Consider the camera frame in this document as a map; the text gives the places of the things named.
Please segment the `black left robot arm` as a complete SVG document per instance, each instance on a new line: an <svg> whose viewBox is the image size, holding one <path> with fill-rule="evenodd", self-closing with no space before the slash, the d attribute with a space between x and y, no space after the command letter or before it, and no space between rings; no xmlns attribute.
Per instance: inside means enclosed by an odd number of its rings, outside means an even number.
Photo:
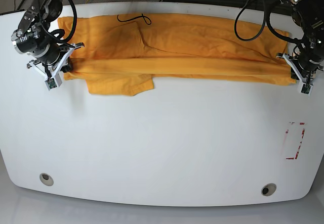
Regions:
<svg viewBox="0 0 324 224"><path fill-rule="evenodd" d="M270 14L280 2L292 6L292 19L304 32L301 39L280 35L271 26ZM323 62L323 0L278 0L267 8L266 24L275 36L294 43L299 49L298 55L294 57L282 55L282 58L294 70L299 81L310 88L311 76Z"/></svg>

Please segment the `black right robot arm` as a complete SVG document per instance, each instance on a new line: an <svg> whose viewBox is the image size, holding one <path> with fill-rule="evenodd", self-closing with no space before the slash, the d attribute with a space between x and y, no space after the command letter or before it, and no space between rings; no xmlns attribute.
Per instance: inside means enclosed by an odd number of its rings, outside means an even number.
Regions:
<svg viewBox="0 0 324 224"><path fill-rule="evenodd" d="M62 0L33 0L11 36L18 53L33 56L27 68L33 68L41 74L48 89L61 85L59 73L73 70L70 56L75 50L84 47L82 42L70 43L76 31L77 12L73 0L68 1L73 13L72 28L68 35L65 35L64 29L49 31L51 22L61 15Z"/></svg>

